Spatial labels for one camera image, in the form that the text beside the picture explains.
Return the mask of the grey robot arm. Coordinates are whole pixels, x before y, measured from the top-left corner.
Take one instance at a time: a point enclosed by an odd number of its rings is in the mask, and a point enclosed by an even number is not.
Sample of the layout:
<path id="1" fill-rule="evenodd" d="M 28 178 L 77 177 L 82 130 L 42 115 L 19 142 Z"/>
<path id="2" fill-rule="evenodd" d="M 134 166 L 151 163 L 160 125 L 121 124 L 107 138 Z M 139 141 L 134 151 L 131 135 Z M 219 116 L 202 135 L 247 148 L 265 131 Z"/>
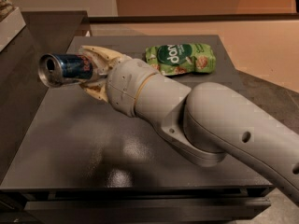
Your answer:
<path id="1" fill-rule="evenodd" d="M 95 79 L 82 86 L 128 117 L 138 117 L 183 156 L 211 167 L 231 155 L 299 203 L 299 135 L 219 83 L 190 88 L 140 59 L 82 46 Z"/>

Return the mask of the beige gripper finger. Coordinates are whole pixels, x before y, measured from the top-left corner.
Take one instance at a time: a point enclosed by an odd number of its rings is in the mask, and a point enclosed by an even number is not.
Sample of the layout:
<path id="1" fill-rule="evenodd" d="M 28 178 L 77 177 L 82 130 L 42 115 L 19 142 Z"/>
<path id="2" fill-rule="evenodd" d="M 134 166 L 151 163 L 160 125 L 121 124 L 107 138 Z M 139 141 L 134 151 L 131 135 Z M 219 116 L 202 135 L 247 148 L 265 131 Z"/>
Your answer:
<path id="1" fill-rule="evenodd" d="M 78 51 L 92 61 L 99 74 L 107 74 L 115 65 L 131 60 L 128 55 L 104 47 L 81 46 Z"/>
<path id="2" fill-rule="evenodd" d="M 106 82 L 105 81 L 98 81 L 94 83 L 83 83 L 80 84 L 80 87 L 91 97 L 108 102 L 107 91 L 106 91 Z"/>

